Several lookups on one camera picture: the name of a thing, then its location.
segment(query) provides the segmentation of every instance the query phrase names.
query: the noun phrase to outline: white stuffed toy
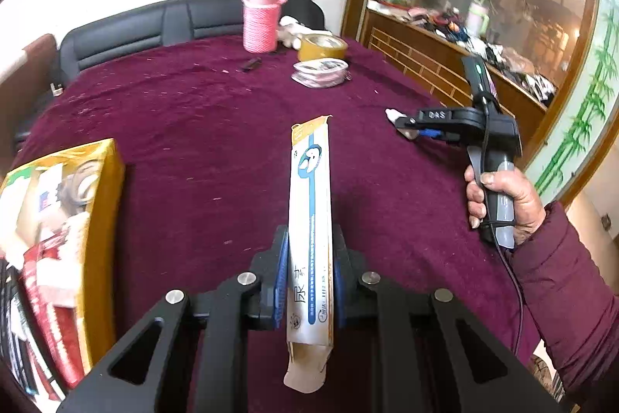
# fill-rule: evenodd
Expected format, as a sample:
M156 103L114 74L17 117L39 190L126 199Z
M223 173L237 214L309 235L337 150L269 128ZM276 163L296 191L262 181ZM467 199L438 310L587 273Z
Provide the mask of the white stuffed toy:
M284 16L279 21L277 29L277 40L282 41L287 48L299 50L301 48L301 38L305 34L328 34L332 36L330 31L315 31L302 25L296 18L292 16Z

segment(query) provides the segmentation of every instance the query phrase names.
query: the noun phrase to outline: maroon tablecloth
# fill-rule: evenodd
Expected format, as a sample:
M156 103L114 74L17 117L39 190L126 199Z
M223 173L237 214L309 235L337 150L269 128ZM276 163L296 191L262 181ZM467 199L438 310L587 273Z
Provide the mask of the maroon tablecloth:
M368 265L418 291L451 289L506 345L514 287L470 231L462 150L399 135L385 108L435 105L380 53L351 43L352 81L308 89L296 52L252 55L238 36L145 51L82 73L37 122L16 164L113 137L127 164L116 245L116 324L123 334L170 289L214 289L244 271L288 219L290 127L329 121L333 219ZM252 333L250 411L369 411L367 340L337 335L327 383L287 389L285 333ZM539 341L528 311L521 358Z

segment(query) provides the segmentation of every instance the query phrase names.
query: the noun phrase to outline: cardboard box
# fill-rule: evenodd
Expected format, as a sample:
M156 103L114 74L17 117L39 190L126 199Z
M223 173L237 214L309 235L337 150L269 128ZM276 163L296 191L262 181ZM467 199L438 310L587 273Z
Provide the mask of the cardboard box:
M284 384L314 392L333 347L333 266L328 116L292 130L288 372Z
M106 139L27 163L0 188L0 209L11 209L0 218L0 248L21 270L70 387L116 341L112 265L124 173L114 140ZM56 279L60 271L71 278Z

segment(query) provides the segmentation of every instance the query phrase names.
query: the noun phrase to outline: penguin logo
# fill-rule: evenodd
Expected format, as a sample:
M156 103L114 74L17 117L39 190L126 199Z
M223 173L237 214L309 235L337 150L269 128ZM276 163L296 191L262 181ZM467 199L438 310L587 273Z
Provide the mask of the penguin logo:
M312 144L309 146L301 160L299 160L299 177L301 179L307 179L310 174L316 169L318 163L320 163L320 157L323 154L323 149L318 144Z
M298 329L299 327L301 327L301 319L296 313L293 314L292 317L290 317L290 325L293 327L293 329Z

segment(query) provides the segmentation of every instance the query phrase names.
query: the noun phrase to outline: human hand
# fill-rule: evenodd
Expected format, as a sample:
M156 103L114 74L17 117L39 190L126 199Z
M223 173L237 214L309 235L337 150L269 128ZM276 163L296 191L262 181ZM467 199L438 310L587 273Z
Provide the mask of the human hand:
M466 198L469 201L469 223L473 229L476 229L479 227L480 219L486 216L484 192L475 182L475 173L471 165L464 172L464 180L468 182ZM481 181L487 189L505 193L514 199L516 245L520 245L533 235L546 219L546 211L537 191L517 168L514 171L501 170L483 173Z

